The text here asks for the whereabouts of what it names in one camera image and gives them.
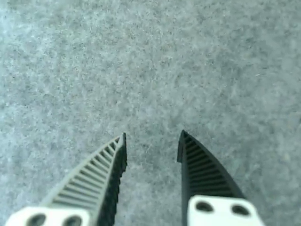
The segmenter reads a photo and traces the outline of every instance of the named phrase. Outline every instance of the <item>ridged rubber gripper pad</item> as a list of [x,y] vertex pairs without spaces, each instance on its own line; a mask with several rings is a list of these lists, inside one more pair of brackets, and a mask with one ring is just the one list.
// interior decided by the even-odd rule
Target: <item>ridged rubber gripper pad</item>
[[79,164],[42,206],[88,210],[92,225],[112,226],[119,185],[127,166],[126,135],[111,140]]
[[182,218],[187,224],[187,205],[194,195],[243,198],[243,193],[219,161],[194,137],[182,131],[178,162],[182,163]]

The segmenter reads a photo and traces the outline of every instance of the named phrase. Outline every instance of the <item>gray carpet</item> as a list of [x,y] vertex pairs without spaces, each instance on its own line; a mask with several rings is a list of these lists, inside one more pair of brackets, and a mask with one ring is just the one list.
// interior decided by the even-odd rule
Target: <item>gray carpet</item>
[[267,225],[300,225],[300,12],[299,0],[2,0],[0,225],[125,131],[115,225],[180,226],[182,129]]

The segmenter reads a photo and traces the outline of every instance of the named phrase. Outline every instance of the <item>screw hole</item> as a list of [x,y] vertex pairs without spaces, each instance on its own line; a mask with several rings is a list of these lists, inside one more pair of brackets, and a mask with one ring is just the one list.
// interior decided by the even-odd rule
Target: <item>screw hole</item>
[[197,210],[203,211],[203,212],[212,212],[213,208],[212,206],[207,202],[198,202],[196,205]]
[[42,226],[45,220],[45,214],[37,214],[29,219],[27,226]]
[[249,211],[241,205],[232,206],[232,211],[236,214],[239,214],[239,215],[244,215],[244,216],[250,215]]
[[81,226],[81,218],[73,216],[65,220],[63,226]]

